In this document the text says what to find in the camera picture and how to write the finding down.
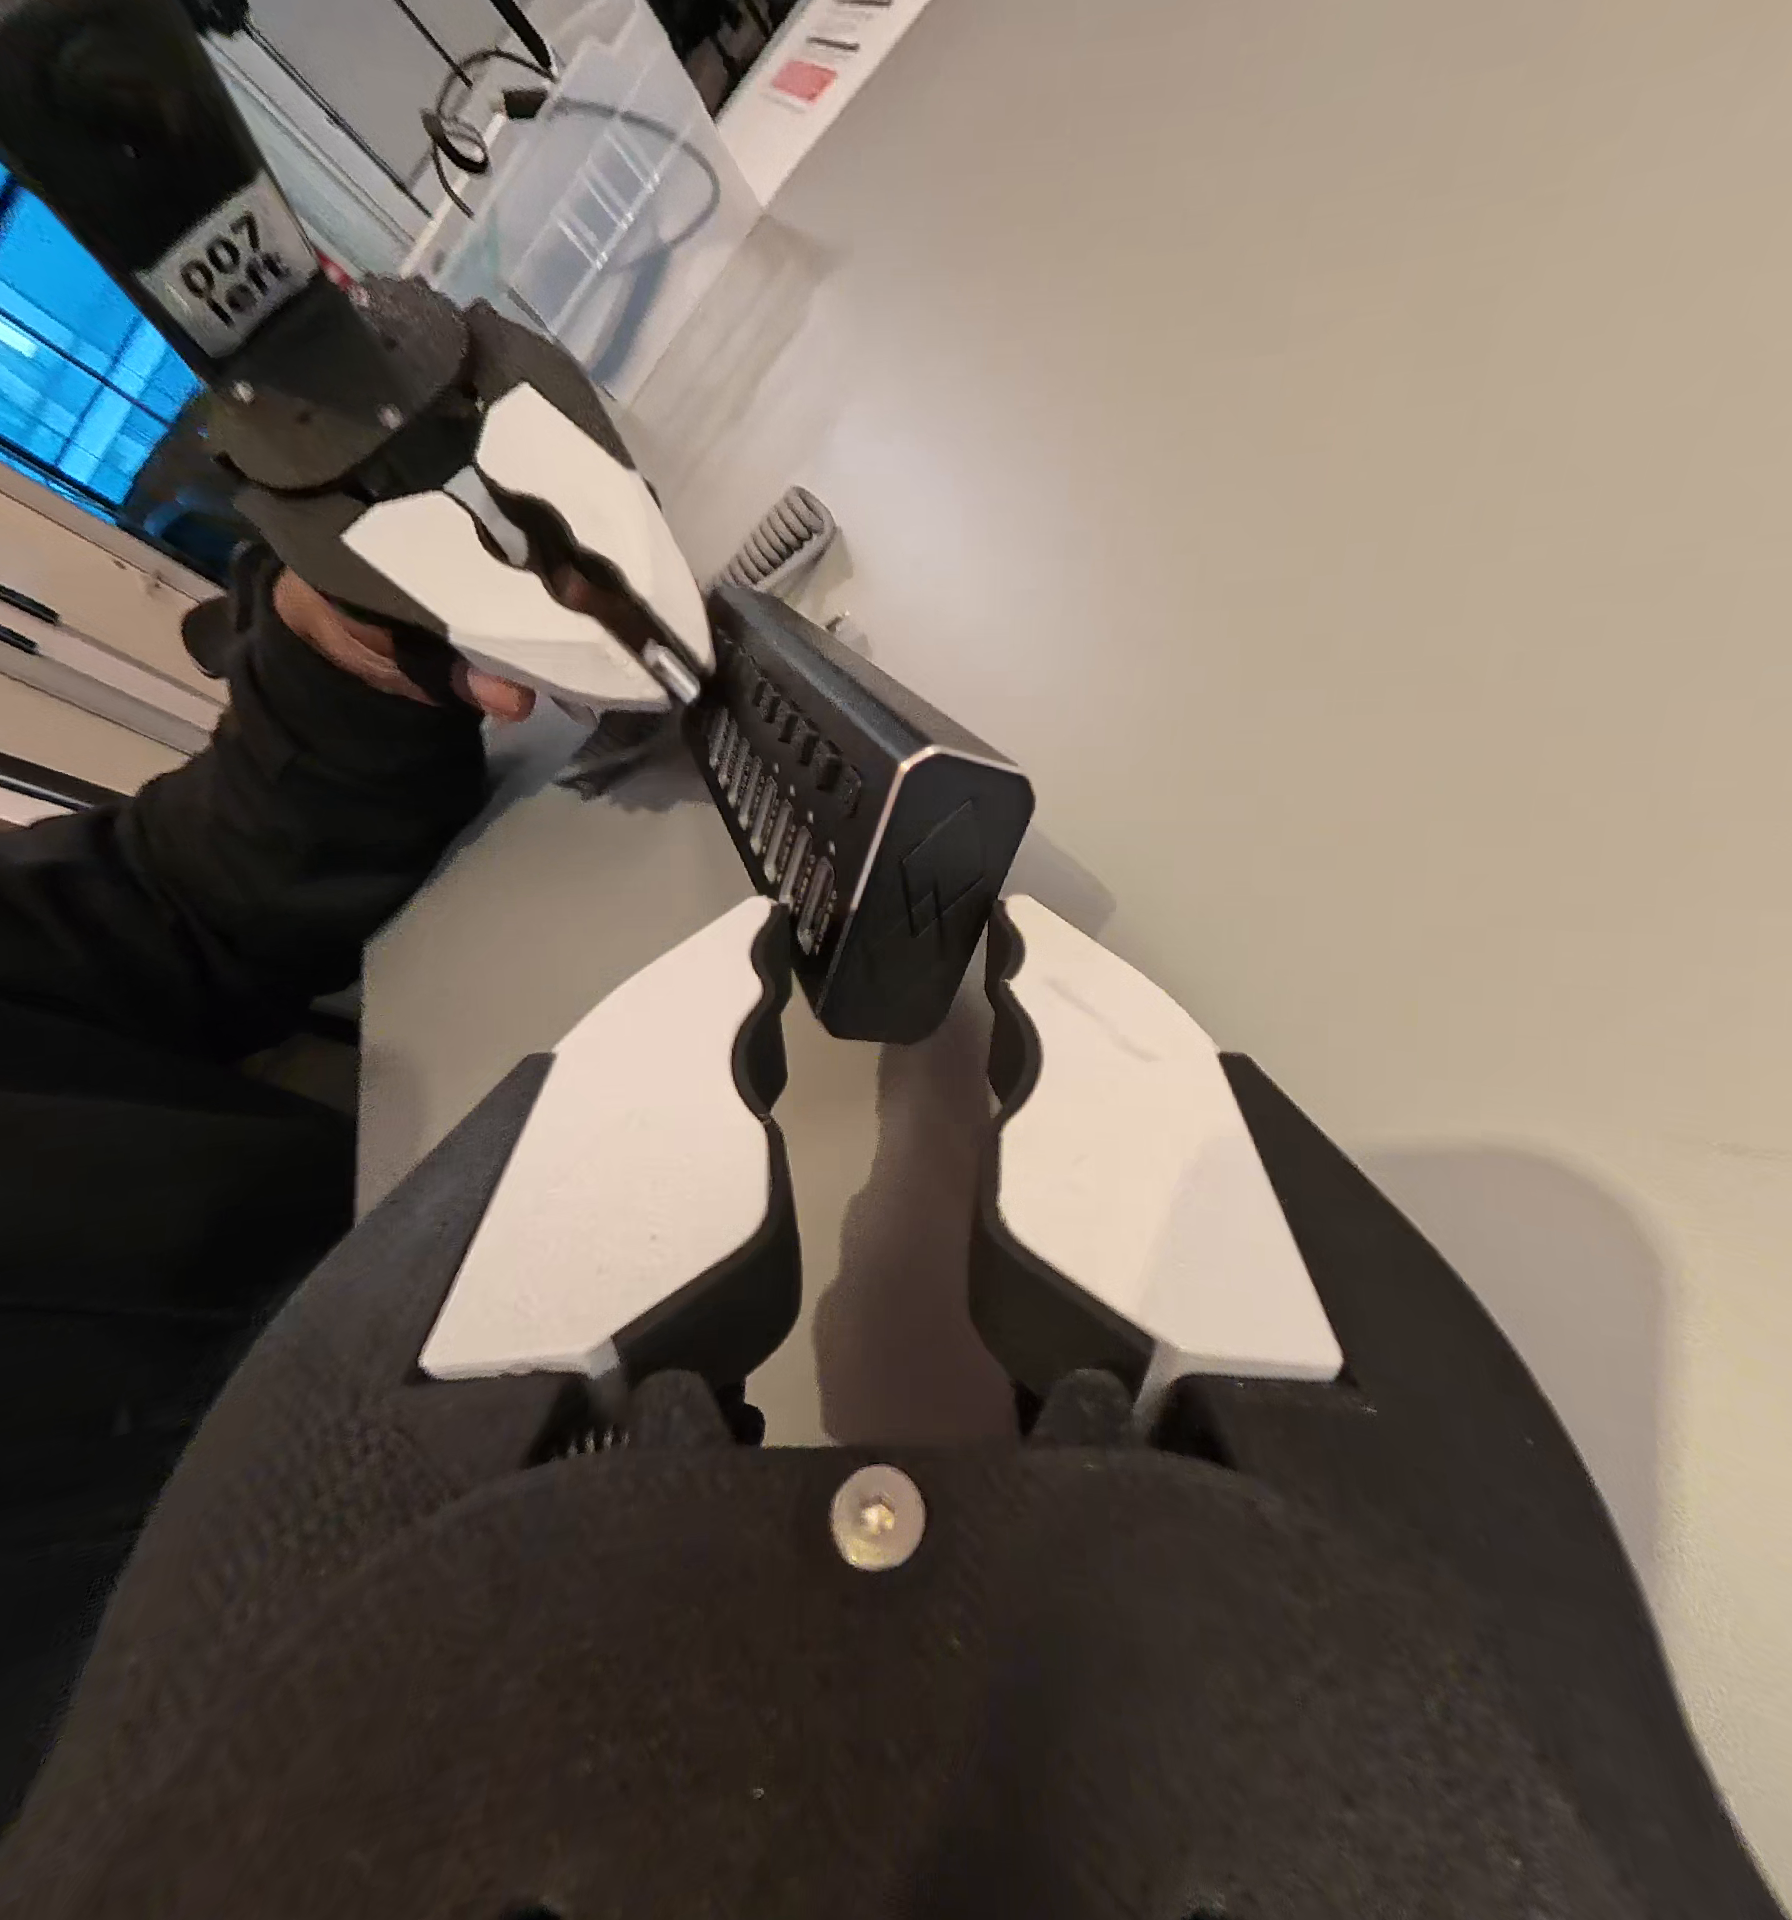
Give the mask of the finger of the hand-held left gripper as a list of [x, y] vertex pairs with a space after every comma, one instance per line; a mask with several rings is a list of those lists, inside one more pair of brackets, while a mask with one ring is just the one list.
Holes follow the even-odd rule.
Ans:
[[674, 673], [650, 670], [595, 618], [552, 600], [537, 573], [496, 558], [451, 493], [373, 504], [341, 545], [483, 676], [560, 706], [684, 705]]
[[534, 386], [485, 408], [477, 475], [549, 586], [582, 580], [585, 610], [665, 685], [714, 673], [706, 596], [643, 475]]

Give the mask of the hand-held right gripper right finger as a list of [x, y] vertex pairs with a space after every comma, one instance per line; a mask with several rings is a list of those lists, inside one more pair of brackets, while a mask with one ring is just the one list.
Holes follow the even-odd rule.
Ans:
[[1029, 897], [994, 907], [982, 986], [970, 1325], [1007, 1378], [1334, 1383], [1340, 1342], [1203, 1026]]

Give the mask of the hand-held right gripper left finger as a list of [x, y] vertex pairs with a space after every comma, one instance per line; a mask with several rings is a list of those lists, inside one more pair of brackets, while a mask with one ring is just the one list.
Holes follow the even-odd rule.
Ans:
[[773, 1355], [802, 1306], [773, 1122], [792, 945], [787, 914], [745, 898], [557, 1040], [419, 1351], [425, 1378], [741, 1386]]

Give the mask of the dark grey power bank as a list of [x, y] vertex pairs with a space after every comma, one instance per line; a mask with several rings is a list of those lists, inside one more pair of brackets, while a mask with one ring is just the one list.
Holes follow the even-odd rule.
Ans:
[[684, 738], [755, 894], [792, 922], [815, 1021], [920, 1045], [949, 1016], [1033, 821], [1033, 784], [799, 610], [709, 596]]

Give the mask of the person's left hand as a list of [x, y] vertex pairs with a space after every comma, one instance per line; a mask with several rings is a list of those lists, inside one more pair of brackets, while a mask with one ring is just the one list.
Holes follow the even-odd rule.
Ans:
[[428, 653], [428, 663], [409, 676], [393, 628], [344, 610], [288, 568], [274, 580], [271, 605], [282, 626], [374, 693], [422, 706], [463, 706], [504, 727], [525, 722], [537, 706], [534, 688], [495, 676], [447, 645]]

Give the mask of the window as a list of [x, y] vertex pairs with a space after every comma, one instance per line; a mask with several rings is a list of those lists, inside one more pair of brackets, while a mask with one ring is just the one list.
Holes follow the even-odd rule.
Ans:
[[0, 162], [0, 459], [114, 522], [198, 379]]

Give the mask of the clear plastic storage box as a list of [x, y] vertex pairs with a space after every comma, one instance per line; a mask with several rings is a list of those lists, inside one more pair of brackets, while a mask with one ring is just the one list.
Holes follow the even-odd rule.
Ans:
[[557, 61], [544, 109], [492, 138], [408, 274], [485, 301], [629, 408], [729, 269], [762, 205], [659, 27], [630, 18]]

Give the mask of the white drawer cabinet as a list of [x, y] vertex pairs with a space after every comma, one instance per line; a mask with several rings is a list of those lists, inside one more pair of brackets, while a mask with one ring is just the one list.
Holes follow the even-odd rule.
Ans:
[[134, 795], [204, 750], [226, 701], [189, 661], [191, 568], [0, 459], [0, 800]]

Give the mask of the white sheet with red label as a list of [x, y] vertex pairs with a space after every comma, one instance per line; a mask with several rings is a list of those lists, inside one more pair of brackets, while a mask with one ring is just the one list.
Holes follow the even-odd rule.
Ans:
[[928, 4], [764, 4], [764, 39], [732, 66], [712, 112], [725, 123], [746, 97], [787, 109], [838, 104], [858, 88]]

